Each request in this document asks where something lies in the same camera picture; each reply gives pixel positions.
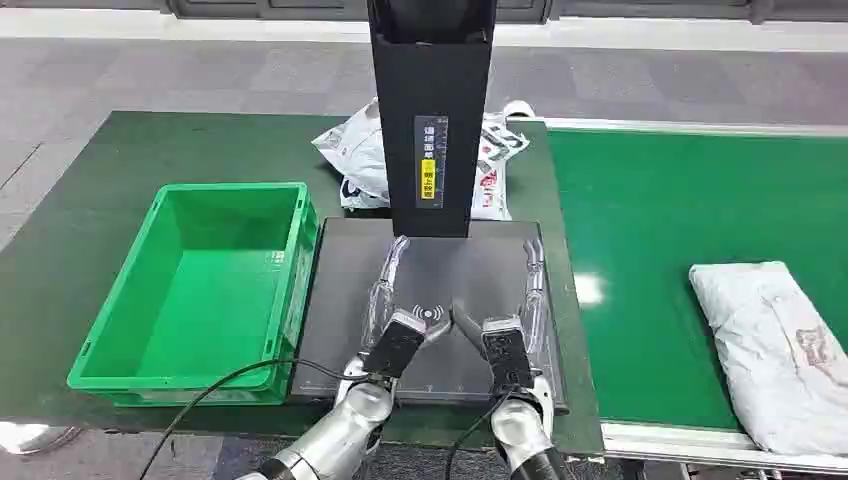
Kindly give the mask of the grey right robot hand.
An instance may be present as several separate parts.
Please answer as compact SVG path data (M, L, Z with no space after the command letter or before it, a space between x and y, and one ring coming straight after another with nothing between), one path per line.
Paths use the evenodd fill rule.
M484 338L518 331L522 334L523 351L530 368L540 370L550 318L545 253L540 237L525 240L523 247L527 256L527 278L523 300L515 313L489 317L480 324L465 310L460 299L453 299L450 317L452 324L471 342L480 356L489 362L492 362L492 359L486 352Z

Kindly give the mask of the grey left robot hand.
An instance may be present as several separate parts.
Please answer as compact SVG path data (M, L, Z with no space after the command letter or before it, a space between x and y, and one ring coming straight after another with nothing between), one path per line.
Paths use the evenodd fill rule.
M369 290L367 312L363 327L359 355L364 357L375 351L379 340L392 325L400 325L403 333L410 332L421 339L420 348L426 348L450 332L452 322L444 312L436 312L427 319L421 307L412 311L398 307L394 302L394 284L402 256L410 239L398 236L392 243L382 264L379 276Z

